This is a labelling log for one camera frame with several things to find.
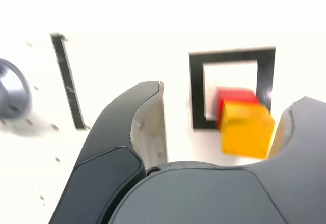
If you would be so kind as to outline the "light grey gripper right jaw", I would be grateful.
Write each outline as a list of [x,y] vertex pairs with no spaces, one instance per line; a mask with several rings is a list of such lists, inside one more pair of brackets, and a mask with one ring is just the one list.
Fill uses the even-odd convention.
[[283,149],[234,167],[175,167],[138,183],[110,223],[325,223],[325,103],[282,114]]

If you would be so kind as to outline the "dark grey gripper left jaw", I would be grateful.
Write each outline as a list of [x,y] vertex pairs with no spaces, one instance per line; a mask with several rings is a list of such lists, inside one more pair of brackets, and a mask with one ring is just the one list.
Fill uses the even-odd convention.
[[80,151],[51,223],[108,223],[123,197],[168,161],[164,84],[139,83],[99,115]]

